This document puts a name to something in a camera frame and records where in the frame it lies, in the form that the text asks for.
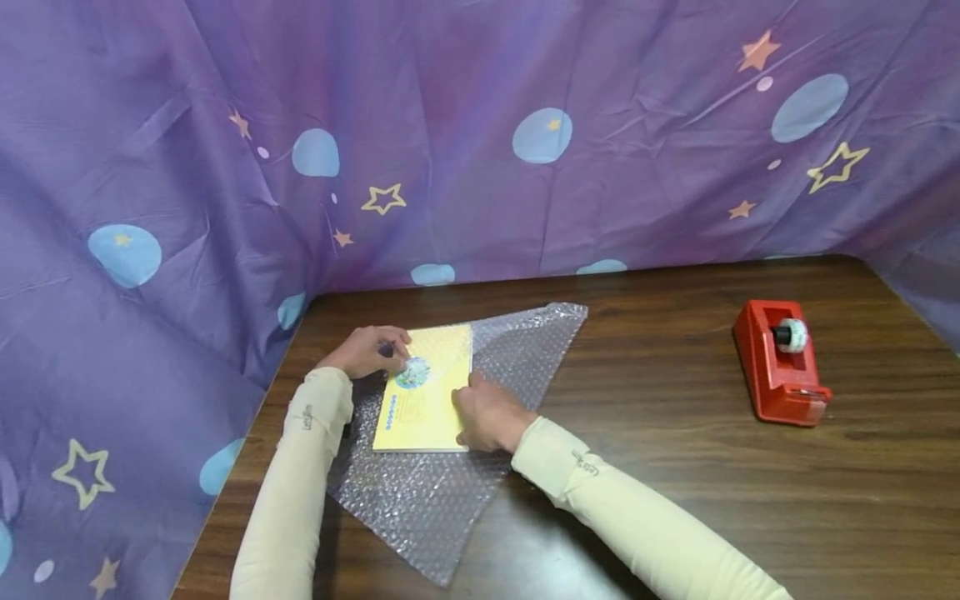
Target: red tape dispenser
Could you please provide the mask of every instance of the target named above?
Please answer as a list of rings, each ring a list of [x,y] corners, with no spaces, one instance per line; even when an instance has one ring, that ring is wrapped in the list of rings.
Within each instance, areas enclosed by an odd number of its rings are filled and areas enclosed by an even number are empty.
[[[813,427],[833,398],[821,387],[813,340],[796,302],[750,300],[733,325],[756,417]]]

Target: person's right hand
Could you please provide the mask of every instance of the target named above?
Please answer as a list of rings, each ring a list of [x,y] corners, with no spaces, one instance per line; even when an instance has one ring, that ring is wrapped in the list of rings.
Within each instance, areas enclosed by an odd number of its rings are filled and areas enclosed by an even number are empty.
[[[453,405],[460,413],[464,431],[457,444],[472,450],[516,452],[523,432],[537,420],[537,413],[520,405],[513,392],[472,372],[466,388],[453,392]]]

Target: yellow book cover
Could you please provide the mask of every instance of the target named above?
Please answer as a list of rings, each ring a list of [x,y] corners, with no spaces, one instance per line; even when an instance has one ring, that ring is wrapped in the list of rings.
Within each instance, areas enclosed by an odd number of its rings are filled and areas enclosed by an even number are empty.
[[[470,325],[414,329],[404,372],[387,382],[373,436],[378,452],[462,452],[463,429],[454,390],[467,385],[473,365]]]

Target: beige sleeve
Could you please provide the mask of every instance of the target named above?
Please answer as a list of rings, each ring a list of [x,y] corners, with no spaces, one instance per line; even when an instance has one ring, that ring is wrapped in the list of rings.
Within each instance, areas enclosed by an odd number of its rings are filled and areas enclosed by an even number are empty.
[[[297,388],[240,544],[230,600],[313,597],[326,474],[353,413],[351,394],[347,376],[331,368]]]
[[[513,467],[570,511],[662,600],[789,600],[763,569],[684,509],[538,418]]]

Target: purple fabric backdrop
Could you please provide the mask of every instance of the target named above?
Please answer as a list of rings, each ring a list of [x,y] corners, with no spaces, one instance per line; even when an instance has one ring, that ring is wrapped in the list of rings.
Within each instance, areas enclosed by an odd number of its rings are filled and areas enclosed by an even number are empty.
[[[818,252],[960,347],[960,3],[0,3],[0,597],[165,598],[308,299]]]

